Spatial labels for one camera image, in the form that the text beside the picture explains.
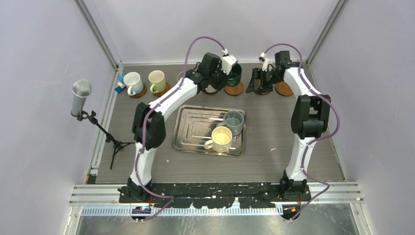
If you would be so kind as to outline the dark walnut wooden coaster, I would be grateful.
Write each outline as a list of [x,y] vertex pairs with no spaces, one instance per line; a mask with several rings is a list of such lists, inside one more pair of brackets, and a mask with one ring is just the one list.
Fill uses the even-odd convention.
[[203,93],[206,95],[214,95],[216,93],[218,93],[218,91],[216,89],[210,90],[210,89],[204,89]]

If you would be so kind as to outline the dark green mug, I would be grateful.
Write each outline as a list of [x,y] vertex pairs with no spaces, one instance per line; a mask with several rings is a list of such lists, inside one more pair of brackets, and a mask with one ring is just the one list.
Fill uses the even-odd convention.
[[242,75],[242,67],[237,63],[234,65],[229,73],[227,79],[227,86],[228,87],[236,87],[241,80]]

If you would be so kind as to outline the silver metal tray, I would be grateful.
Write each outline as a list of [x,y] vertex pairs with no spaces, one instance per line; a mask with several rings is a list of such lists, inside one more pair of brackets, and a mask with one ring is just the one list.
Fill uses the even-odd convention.
[[234,136],[231,148],[226,153],[212,149],[204,149],[204,143],[211,139],[211,133],[216,124],[223,121],[229,108],[183,105],[178,109],[174,128],[172,147],[179,152],[217,155],[226,157],[241,157],[246,152],[245,131]]

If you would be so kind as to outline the grey ribbed mug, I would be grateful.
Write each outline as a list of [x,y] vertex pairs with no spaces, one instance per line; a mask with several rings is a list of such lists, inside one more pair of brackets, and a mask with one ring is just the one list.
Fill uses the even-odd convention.
[[180,80],[183,78],[183,74],[184,74],[184,72],[182,71],[177,75],[177,82],[178,83],[180,83]]

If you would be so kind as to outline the cream mug green handle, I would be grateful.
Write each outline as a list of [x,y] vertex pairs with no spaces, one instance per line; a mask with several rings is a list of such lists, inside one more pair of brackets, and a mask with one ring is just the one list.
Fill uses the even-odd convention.
[[163,92],[166,89],[165,74],[161,70],[154,70],[149,73],[148,79],[151,83],[150,92],[153,94]]

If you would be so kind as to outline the white grey mug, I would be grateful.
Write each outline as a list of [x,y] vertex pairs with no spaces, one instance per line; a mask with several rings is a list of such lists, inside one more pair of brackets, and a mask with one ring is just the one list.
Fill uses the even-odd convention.
[[127,94],[134,96],[141,93],[144,89],[141,76],[137,72],[129,72],[123,78],[124,84],[127,86]]

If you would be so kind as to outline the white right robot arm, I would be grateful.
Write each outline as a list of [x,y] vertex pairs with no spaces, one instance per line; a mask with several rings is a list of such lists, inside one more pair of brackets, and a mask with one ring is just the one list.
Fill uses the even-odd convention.
[[291,117],[294,147],[277,188],[278,196],[292,201],[306,191],[305,172],[316,140],[328,128],[331,98],[315,89],[306,77],[301,63],[291,60],[289,51],[277,52],[274,60],[261,53],[259,60],[262,66],[252,70],[246,92],[268,94],[274,85],[284,82],[297,99]]

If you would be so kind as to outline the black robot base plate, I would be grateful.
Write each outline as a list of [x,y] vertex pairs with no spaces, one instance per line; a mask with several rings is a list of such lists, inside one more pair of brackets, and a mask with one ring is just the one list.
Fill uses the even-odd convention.
[[281,192],[278,183],[150,183],[147,193],[139,186],[128,184],[118,189],[120,203],[144,203],[155,208],[201,209],[270,208],[273,202],[306,203],[311,199],[309,190]]

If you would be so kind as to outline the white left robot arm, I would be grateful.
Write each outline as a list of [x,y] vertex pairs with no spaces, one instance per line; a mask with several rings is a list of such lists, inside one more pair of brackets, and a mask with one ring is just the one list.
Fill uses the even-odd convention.
[[224,88],[237,62],[232,54],[220,57],[207,52],[193,69],[184,70],[182,78],[164,95],[149,104],[137,105],[132,126],[136,156],[133,171],[122,193],[139,203],[149,199],[150,189],[147,185],[152,180],[155,153],[166,137],[165,121],[185,101],[208,86],[218,91]]

